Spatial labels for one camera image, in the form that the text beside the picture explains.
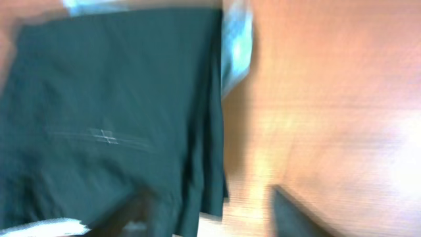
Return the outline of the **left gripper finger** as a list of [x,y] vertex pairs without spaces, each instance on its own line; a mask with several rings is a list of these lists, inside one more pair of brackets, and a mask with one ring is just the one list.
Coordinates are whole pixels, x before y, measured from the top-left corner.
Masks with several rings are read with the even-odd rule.
[[278,237],[342,237],[281,186],[272,186],[271,204]]

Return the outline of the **black shorts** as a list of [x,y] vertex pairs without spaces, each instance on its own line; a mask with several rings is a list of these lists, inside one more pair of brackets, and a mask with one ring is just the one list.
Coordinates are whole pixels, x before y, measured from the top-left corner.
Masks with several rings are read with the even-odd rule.
[[1,228],[93,224],[139,196],[153,236],[223,215],[222,11],[166,7],[21,27],[1,93]]

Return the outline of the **folded light blue garment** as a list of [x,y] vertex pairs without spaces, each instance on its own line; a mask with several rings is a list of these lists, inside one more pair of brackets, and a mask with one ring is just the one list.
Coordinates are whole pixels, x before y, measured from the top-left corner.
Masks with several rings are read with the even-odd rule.
[[253,55],[253,12],[249,1],[62,0],[62,3],[70,16],[182,5],[222,9],[221,97],[226,97],[250,71]]

